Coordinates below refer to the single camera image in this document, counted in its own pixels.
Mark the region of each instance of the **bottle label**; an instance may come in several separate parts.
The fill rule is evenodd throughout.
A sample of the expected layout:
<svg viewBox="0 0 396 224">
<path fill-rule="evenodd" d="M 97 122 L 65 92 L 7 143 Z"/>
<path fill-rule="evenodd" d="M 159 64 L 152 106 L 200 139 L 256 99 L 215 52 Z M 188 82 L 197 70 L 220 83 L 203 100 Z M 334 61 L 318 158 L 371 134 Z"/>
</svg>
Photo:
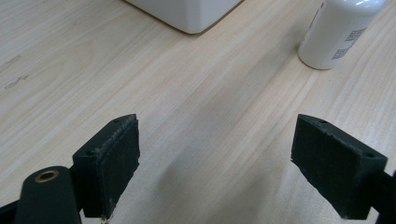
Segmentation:
<svg viewBox="0 0 396 224">
<path fill-rule="evenodd" d="M 356 30 L 352 31 L 348 37 L 346 38 L 345 42 L 350 43 L 349 47 L 346 49 L 338 49 L 335 54 L 332 56 L 332 60 L 340 59 L 344 56 L 346 56 L 347 51 L 352 48 L 352 46 L 356 43 L 356 41 L 361 37 L 363 32 L 366 30 L 366 28 L 361 29 L 361 30 Z"/>
</svg>

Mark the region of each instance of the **wooden table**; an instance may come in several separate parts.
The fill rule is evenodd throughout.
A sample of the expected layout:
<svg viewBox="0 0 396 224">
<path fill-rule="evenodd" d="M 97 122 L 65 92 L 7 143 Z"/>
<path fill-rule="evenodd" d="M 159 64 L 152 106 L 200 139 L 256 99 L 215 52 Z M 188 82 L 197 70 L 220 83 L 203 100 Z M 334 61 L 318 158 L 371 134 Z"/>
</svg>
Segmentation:
<svg viewBox="0 0 396 224">
<path fill-rule="evenodd" d="M 342 220 L 290 149 L 303 113 L 396 169 L 396 2 L 327 71 L 296 53 L 319 4 L 249 0 L 185 35 L 121 0 L 1 1 L 0 204 L 136 113 L 141 165 L 112 223 L 374 223 Z"/>
</svg>

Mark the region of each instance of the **screw hole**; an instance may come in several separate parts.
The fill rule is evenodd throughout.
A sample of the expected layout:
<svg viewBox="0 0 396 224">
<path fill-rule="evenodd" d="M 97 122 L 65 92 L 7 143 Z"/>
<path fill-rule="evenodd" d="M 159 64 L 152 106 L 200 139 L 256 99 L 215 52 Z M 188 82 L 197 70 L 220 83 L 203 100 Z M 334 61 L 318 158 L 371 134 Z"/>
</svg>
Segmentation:
<svg viewBox="0 0 396 224">
<path fill-rule="evenodd" d="M 55 179 L 59 175 L 59 171 L 53 170 L 53 171 L 46 171 L 38 176 L 35 177 L 35 182 L 37 183 L 45 183 L 50 180 Z"/>
<path fill-rule="evenodd" d="M 366 153 L 365 156 L 368 157 L 368 158 L 374 158 L 375 157 L 375 155 L 373 153 L 371 153 L 371 152 Z"/>
<path fill-rule="evenodd" d="M 87 155 L 89 155 L 89 156 L 93 155 L 94 153 L 95 153 L 95 151 L 93 151 L 93 150 L 87 151 Z"/>
</svg>

